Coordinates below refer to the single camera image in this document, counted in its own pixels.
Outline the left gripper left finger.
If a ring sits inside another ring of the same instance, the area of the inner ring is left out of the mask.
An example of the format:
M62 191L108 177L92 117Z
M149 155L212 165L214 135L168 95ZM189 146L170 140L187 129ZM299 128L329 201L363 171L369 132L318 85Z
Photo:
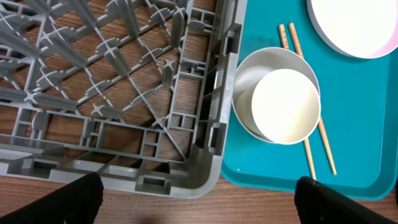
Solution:
M93 223L103 203L101 177L91 172L16 211L1 223Z

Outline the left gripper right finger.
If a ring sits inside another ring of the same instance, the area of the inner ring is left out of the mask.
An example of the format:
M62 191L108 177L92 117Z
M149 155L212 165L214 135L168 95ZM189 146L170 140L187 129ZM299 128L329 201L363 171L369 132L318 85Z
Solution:
M294 202L301 223L397 224L306 176L297 181Z

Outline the white paper cup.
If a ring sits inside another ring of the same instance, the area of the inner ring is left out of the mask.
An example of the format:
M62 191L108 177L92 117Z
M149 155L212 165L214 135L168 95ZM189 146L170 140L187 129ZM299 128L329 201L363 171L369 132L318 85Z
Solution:
M321 114L320 95L304 74L291 69L268 73L238 96L240 123L258 139L291 145L315 130Z

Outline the grey bowl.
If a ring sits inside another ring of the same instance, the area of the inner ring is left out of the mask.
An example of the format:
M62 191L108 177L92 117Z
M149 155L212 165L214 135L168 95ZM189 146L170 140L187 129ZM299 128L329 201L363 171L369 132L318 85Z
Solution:
M311 66L302 57L280 47L267 47L248 55L237 68L233 90L233 110L235 115L234 104L245 89L258 82L268 73L285 68L304 74L315 85L320 95L317 77Z

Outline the large white plate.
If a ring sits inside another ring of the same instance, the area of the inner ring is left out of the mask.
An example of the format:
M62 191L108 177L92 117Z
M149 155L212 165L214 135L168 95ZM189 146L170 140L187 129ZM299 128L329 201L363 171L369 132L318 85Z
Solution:
M307 0L312 26L336 52L383 57L397 48L397 0Z

